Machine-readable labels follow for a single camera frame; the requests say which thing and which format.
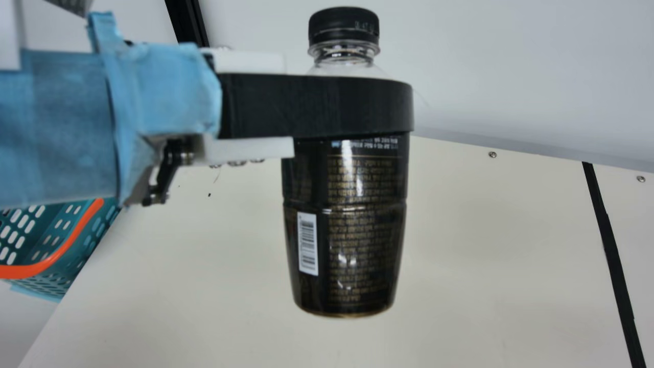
black bottle cap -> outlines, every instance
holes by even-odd
[[[379,44],[379,18],[368,9],[323,9],[309,19],[309,46],[325,41],[354,39]]]

black bottle label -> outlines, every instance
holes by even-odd
[[[282,173],[296,304],[335,316],[388,308],[402,254],[409,134],[299,140],[295,150]]]

screw head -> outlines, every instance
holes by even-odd
[[[243,166],[247,163],[247,161],[229,161],[227,162],[227,165],[231,166],[232,168],[237,168],[239,166]]]

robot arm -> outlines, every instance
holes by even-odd
[[[128,45],[111,13],[88,19],[93,54],[22,50],[21,70],[0,71],[0,208],[163,204],[179,166],[292,157],[294,138],[413,129],[407,84],[283,75],[274,54]]]

barcode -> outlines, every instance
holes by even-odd
[[[318,276],[316,215],[298,212],[298,257],[300,271]]]

